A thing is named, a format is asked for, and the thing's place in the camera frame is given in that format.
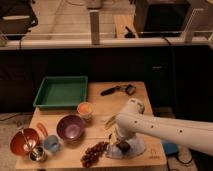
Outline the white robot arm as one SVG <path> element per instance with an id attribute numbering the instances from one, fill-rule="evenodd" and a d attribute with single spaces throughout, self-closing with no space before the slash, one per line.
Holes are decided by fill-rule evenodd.
<path id="1" fill-rule="evenodd" d="M 125 103 L 115 116 L 120 139 L 141 133 L 213 156 L 213 122 L 154 117 L 144 111 L 144 103 L 137 98 Z"/>

